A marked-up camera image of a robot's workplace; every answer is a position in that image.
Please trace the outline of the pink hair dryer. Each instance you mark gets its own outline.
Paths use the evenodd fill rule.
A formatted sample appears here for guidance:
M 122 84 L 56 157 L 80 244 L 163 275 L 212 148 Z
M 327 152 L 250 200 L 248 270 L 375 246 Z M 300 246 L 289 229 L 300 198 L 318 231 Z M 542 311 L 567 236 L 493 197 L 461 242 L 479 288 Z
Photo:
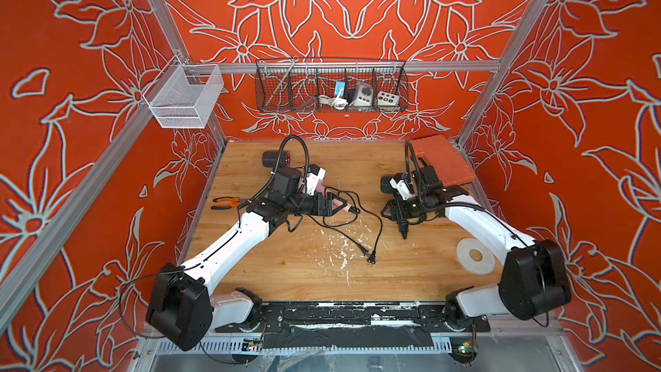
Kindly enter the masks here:
M 324 182 L 318 183 L 316 191 L 321 193 L 324 197 L 332 197 L 332 215 L 335 215 L 340 210 L 351 213 L 353 215 L 358 215 L 360 213 L 356 206 L 349 203 L 346 199 L 340 197 L 335 189 L 326 187 Z

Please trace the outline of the dark green hair dryer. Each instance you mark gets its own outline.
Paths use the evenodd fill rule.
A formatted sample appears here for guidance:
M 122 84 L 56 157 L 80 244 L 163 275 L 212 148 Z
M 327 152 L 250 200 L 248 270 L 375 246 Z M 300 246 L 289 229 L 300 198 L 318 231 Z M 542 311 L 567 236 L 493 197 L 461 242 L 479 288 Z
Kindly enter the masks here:
M 383 194 L 392 195 L 392 200 L 380 212 L 387 220 L 397 224 L 403 239 L 407 239 L 412 215 L 408 201 L 413 198 L 413 187 L 409 175 L 398 173 L 393 176 L 384 176 L 380 179 L 380 190 Z

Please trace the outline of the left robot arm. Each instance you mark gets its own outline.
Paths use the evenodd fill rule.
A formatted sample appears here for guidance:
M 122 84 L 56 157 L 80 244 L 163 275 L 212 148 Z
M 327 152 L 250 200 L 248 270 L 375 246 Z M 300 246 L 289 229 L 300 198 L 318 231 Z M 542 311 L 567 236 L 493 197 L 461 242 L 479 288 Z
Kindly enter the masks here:
M 325 170 L 311 164 L 303 151 L 302 168 L 274 164 L 270 179 L 243 202 L 245 212 L 230 229 L 180 266 L 167 263 L 153 275 L 146 323 L 157 339 L 167 339 L 181 351 L 194 349 L 208 332 L 228 325 L 253 329 L 261 321 L 261 299 L 247 289 L 214 296 L 229 271 L 255 246 L 268 239 L 292 216 L 329 217 L 345 208 L 320 183 Z

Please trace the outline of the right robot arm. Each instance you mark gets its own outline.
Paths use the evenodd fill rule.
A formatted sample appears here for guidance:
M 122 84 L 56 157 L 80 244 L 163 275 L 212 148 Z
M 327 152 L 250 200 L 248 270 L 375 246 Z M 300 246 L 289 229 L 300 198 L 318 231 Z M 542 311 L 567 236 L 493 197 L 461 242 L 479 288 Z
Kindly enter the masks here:
M 511 314 L 518 320 L 548 317 L 571 302 L 565 258 L 556 242 L 524 234 L 479 205 L 463 187 L 444 184 L 411 142 L 405 144 L 405 165 L 405 172 L 380 181 L 382 193 L 392 196 L 382 217 L 394 222 L 404 238 L 411 226 L 427 222 L 431 215 L 446 218 L 503 266 L 498 283 L 447 295 L 442 318 L 448 328 L 462 332 L 488 315 Z

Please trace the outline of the black hair dryer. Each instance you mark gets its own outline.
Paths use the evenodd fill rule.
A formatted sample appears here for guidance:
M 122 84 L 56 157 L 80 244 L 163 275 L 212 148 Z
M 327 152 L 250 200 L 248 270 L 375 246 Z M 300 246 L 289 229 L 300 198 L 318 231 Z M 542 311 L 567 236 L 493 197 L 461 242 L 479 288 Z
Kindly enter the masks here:
M 262 155 L 262 165 L 265 168 L 272 169 L 275 165 L 278 165 L 279 168 L 289 167 L 290 165 L 290 154 L 288 151 L 266 151 Z

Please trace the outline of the orange tool case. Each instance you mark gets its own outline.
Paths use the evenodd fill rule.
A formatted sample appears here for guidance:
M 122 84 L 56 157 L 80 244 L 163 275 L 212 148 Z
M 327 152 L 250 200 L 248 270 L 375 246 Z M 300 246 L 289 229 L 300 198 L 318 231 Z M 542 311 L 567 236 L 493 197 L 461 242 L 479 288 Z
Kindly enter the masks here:
M 416 157 L 432 166 L 445 186 L 471 184 L 476 175 L 463 156 L 443 135 L 434 135 L 411 142 Z

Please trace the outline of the white tape roll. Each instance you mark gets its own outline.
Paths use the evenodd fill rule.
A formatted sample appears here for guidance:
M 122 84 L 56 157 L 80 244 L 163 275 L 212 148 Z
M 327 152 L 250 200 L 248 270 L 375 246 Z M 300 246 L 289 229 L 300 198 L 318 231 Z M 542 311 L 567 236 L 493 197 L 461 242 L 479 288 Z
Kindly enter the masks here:
M 460 265 L 475 275 L 489 275 L 496 268 L 494 254 L 478 239 L 461 239 L 455 252 Z

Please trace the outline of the white socket cube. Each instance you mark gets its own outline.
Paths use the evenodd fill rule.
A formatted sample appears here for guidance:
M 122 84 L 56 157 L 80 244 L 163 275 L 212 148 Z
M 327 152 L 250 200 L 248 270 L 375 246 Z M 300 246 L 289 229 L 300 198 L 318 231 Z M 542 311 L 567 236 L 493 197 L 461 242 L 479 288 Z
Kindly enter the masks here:
M 394 93 L 379 91 L 377 94 L 377 108 L 385 112 L 399 111 L 400 96 Z

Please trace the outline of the white power adapter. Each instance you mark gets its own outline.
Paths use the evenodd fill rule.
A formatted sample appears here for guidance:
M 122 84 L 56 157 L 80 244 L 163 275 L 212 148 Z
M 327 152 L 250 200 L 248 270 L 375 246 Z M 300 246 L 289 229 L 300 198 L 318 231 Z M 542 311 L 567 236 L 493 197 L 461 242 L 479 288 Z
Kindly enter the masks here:
M 371 85 L 359 82 L 349 106 L 352 108 L 368 108 L 372 106 L 374 89 Z

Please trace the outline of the blue small box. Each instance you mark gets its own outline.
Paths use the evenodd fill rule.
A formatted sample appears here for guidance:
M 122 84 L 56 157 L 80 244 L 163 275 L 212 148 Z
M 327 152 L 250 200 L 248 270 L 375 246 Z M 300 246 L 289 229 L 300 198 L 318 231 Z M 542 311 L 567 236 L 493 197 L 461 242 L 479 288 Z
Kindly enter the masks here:
M 345 82 L 344 81 L 337 81 L 335 85 L 335 90 L 334 90 L 334 97 L 335 98 L 343 98 L 344 97 L 344 92 L 345 92 Z

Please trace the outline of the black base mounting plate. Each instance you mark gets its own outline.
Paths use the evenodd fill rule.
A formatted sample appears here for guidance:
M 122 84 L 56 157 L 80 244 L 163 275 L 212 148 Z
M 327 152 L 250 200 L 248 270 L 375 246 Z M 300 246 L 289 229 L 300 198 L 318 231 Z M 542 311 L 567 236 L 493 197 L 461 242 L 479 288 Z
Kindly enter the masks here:
M 256 322 L 225 325 L 218 333 L 253 333 L 265 349 L 431 350 L 450 352 L 453 339 L 488 333 L 485 316 L 453 329 L 438 302 L 272 301 Z

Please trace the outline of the clear plastic bin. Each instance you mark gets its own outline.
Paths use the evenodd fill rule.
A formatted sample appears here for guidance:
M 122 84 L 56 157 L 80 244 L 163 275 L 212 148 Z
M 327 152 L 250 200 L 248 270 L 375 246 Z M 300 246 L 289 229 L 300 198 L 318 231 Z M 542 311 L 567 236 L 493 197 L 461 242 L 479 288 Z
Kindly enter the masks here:
M 146 104 L 158 125 L 165 129 L 203 129 L 213 113 L 224 79 L 218 67 L 192 83 L 180 65 L 169 67 L 146 94 Z

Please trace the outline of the orange handled pliers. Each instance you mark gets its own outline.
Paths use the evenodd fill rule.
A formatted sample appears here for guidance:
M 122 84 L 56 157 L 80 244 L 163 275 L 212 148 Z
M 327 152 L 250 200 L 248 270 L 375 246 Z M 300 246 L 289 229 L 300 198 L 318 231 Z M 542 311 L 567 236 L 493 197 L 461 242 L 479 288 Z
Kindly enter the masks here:
M 221 196 L 213 198 L 211 210 L 229 210 L 238 208 L 241 200 L 235 196 Z

